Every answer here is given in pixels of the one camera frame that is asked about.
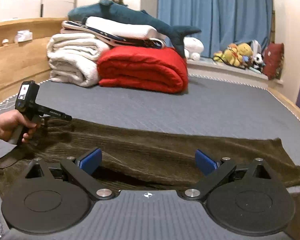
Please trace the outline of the person left hand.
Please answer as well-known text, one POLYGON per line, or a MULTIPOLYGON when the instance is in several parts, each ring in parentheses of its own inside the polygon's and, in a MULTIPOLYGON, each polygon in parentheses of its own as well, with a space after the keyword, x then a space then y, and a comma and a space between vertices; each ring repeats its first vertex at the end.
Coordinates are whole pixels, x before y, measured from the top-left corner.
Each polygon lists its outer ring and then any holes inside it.
POLYGON ((27 117, 23 116, 18 110, 14 109, 0 114, 0 139, 8 142, 12 133, 18 125, 25 126, 29 129, 23 134, 22 143, 28 143, 33 137, 40 123, 33 123, 27 117))

